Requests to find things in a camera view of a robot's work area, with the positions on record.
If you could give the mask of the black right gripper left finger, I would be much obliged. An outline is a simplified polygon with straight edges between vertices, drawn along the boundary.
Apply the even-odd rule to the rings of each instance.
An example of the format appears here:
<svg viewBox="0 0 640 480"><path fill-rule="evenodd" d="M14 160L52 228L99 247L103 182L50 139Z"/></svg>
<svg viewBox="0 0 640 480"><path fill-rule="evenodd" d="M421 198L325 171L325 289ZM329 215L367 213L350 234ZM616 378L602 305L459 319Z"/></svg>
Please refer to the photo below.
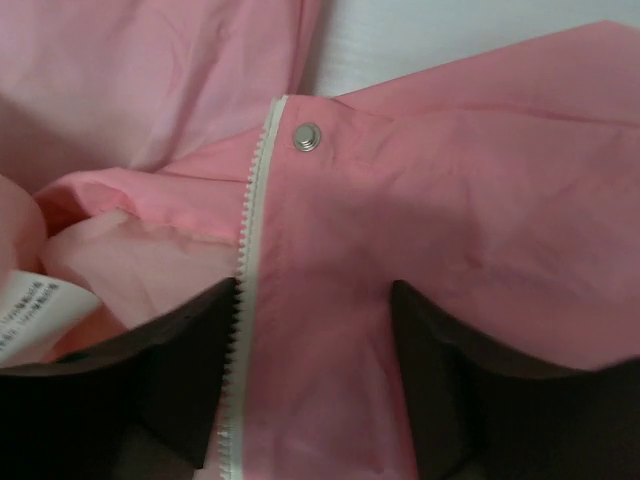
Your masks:
<svg viewBox="0 0 640 480"><path fill-rule="evenodd" d="M225 279L142 326L1 372L5 479L190 479L207 460L235 330Z"/></svg>

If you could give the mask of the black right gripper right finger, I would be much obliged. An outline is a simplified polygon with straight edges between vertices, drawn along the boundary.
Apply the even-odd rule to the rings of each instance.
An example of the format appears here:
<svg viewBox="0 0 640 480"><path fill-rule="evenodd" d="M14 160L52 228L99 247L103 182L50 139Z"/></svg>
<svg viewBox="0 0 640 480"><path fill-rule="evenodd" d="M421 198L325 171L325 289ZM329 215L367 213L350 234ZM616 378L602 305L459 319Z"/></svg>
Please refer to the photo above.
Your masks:
<svg viewBox="0 0 640 480"><path fill-rule="evenodd" d="M422 479L635 479L639 364L594 372L524 355L406 282L391 321Z"/></svg>

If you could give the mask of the pink zip-up jacket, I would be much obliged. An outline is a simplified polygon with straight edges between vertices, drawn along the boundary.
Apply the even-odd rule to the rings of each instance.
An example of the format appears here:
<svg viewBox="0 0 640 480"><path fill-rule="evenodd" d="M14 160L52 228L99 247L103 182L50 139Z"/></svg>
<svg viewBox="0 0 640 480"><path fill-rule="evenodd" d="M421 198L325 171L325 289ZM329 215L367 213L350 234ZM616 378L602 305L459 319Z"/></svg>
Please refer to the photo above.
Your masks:
<svg viewBox="0 0 640 480"><path fill-rule="evenodd" d="M397 281L558 367L639 364L638 30L301 95L320 10L1 5L1 372L234 280L190 479L422 479Z"/></svg>

